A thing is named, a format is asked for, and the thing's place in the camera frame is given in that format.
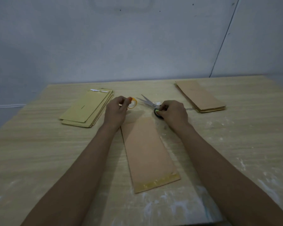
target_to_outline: scissors handle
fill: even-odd
[[[154,109],[154,115],[155,115],[156,117],[158,117],[159,119],[162,119],[162,120],[163,120],[164,118],[163,118],[161,115],[158,115],[158,114],[157,114],[157,111],[160,111],[160,110],[159,110],[158,108],[155,108],[155,109]]]

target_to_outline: table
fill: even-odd
[[[48,85],[0,128],[0,225],[19,225],[64,174],[103,122],[92,128],[62,125],[58,117],[84,91],[103,87],[115,95],[145,95],[154,102],[184,103],[200,135],[283,209],[283,89],[263,76],[197,81],[227,104],[199,114],[175,80]],[[98,193],[83,225],[183,225],[222,221],[179,138],[153,110],[139,103],[130,116],[152,116],[181,180],[134,194],[121,132],[115,135]]]

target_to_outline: forearm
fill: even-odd
[[[283,211],[191,125],[177,130],[200,180],[233,225],[283,225]]]
[[[80,225],[94,198],[116,130],[102,126],[67,172],[32,209],[22,226]]]

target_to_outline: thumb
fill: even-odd
[[[130,99],[129,98],[126,98],[125,100],[124,100],[124,103],[122,104],[122,106],[121,106],[121,110],[127,110],[127,108],[128,108],[128,106],[131,104],[131,101],[130,101]]]
[[[156,113],[162,117],[164,117],[166,110],[157,110]]]

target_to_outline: stack of envelopes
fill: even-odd
[[[90,89],[61,115],[61,123],[79,127],[92,127],[113,95],[112,89]]]
[[[177,81],[176,85],[189,98],[195,110],[200,113],[224,110],[226,104],[201,87],[197,81]]]

